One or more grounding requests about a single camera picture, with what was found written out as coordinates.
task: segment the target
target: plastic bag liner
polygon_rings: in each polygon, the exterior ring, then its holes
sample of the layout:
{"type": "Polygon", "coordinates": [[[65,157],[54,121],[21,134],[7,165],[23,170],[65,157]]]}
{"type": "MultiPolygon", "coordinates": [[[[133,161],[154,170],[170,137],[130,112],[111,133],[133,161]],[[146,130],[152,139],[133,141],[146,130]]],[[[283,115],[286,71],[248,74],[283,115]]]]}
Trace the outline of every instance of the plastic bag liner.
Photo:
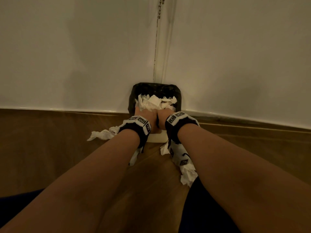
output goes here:
{"type": "Polygon", "coordinates": [[[177,111],[181,111],[181,93],[179,88],[176,85],[170,84],[161,84],[161,83],[138,83],[133,86],[130,98],[128,100],[128,112],[130,116],[135,114],[135,99],[138,96],[142,95],[149,95],[153,96],[156,95],[158,98],[166,98],[169,97],[176,97],[177,102],[173,104],[177,111]]]}

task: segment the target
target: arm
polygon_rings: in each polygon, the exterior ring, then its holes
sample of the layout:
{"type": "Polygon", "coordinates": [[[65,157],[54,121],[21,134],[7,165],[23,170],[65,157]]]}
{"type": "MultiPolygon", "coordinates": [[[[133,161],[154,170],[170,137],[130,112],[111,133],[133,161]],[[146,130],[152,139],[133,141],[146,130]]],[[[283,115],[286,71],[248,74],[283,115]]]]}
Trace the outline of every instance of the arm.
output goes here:
{"type": "MultiPolygon", "coordinates": [[[[156,131],[156,111],[135,111],[156,131]]],[[[125,129],[48,186],[0,233],[95,232],[140,142],[125,129]]]]}
{"type": "MultiPolygon", "coordinates": [[[[169,115],[162,113],[163,128],[169,115]]],[[[309,185],[197,125],[181,127],[178,139],[204,187],[242,232],[311,232],[309,185]]]]}

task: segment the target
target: person's right hand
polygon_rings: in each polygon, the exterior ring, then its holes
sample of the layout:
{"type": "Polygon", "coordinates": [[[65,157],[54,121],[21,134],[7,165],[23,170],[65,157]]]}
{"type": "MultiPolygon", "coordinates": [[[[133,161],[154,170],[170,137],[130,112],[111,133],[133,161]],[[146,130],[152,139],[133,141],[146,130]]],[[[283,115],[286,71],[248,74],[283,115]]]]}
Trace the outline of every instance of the person's right hand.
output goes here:
{"type": "Polygon", "coordinates": [[[166,109],[163,109],[163,110],[158,110],[159,127],[160,127],[160,129],[166,130],[165,129],[165,121],[173,113],[175,113],[175,112],[173,110],[169,109],[169,108],[166,108],[166,109]]]}

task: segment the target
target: wooden floor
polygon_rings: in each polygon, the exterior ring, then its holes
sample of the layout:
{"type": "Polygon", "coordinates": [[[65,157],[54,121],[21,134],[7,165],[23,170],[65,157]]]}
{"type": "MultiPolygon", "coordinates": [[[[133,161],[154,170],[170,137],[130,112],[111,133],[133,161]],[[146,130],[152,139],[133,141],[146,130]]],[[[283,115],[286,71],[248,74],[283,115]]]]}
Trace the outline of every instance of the wooden floor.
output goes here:
{"type": "MultiPolygon", "coordinates": [[[[0,197],[48,186],[105,141],[91,131],[120,125],[126,114],[0,110],[0,197]]],[[[201,124],[311,184],[311,131],[271,125],[201,124]]],[[[129,167],[99,232],[177,232],[189,188],[161,144],[147,143],[129,167]]]]}

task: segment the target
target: white wall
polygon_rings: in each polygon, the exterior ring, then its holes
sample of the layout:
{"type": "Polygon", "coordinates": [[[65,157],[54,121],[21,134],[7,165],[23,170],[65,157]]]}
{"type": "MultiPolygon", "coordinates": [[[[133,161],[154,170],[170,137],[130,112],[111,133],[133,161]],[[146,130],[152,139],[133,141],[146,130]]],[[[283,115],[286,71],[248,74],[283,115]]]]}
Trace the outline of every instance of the white wall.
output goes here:
{"type": "Polygon", "coordinates": [[[311,128],[311,0],[177,0],[163,83],[188,111],[311,128]]]}
{"type": "Polygon", "coordinates": [[[156,17],[157,0],[0,0],[0,108],[127,112],[156,17]]]}

